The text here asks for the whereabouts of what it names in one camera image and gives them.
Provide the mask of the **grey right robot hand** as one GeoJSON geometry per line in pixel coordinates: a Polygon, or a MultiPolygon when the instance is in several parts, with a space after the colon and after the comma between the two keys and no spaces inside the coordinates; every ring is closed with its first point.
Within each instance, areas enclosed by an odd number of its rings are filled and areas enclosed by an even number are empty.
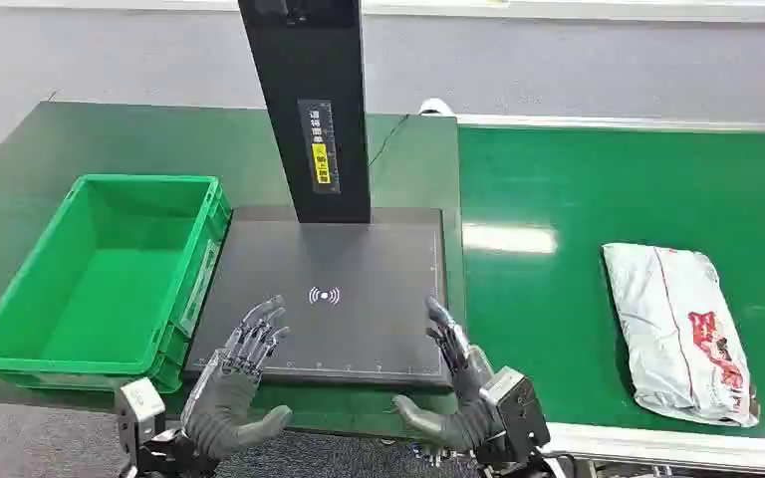
{"type": "Polygon", "coordinates": [[[457,409],[439,414],[419,407],[405,395],[395,396],[392,403],[403,421],[424,438],[451,450],[468,452],[502,430],[480,396],[481,386],[492,376],[490,363],[435,297],[427,297],[425,303],[434,323],[426,334],[433,338],[448,366],[457,409]]]}

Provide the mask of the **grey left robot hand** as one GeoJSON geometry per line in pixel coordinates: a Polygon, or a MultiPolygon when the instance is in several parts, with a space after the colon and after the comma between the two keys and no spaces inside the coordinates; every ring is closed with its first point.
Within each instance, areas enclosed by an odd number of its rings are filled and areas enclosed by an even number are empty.
{"type": "Polygon", "coordinates": [[[274,322],[286,312],[276,295],[252,308],[201,372],[181,415],[182,432],[198,453],[222,461],[280,434],[292,418],[287,405],[248,419],[264,364],[289,329],[274,322]]]}

